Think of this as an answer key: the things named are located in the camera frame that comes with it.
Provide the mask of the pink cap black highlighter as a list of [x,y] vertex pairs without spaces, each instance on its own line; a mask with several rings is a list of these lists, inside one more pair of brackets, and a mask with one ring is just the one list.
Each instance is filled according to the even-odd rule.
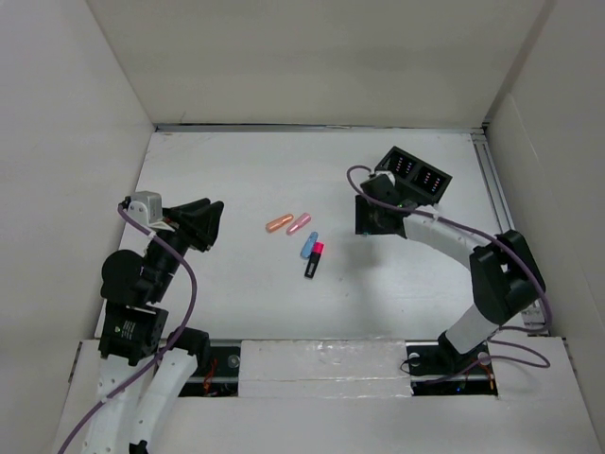
[[314,244],[304,272],[305,278],[312,279],[314,277],[323,253],[323,249],[324,244],[322,242],[318,241]]

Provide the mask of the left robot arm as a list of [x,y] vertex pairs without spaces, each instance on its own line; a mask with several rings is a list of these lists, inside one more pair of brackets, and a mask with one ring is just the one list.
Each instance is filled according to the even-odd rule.
[[[148,244],[144,253],[112,253],[101,270],[97,402],[82,421],[83,452],[152,452],[187,379],[210,366],[208,334],[187,325],[198,282],[185,255],[215,245],[223,210],[223,202],[208,199],[165,208],[148,191],[119,203],[118,215]],[[168,312],[158,304],[178,270],[188,275],[191,296],[183,320],[166,335]]]

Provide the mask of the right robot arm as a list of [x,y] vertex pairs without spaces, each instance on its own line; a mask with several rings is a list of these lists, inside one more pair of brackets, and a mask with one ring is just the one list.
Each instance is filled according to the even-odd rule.
[[374,171],[355,196],[355,231],[359,235],[395,235],[422,243],[463,266],[471,276],[473,302],[437,339],[425,357],[409,360],[412,375],[438,381],[467,372],[478,361],[480,346],[512,329],[518,313],[535,302],[544,320],[552,312],[545,281],[525,237],[515,231],[487,234],[442,216],[424,197],[389,171]]

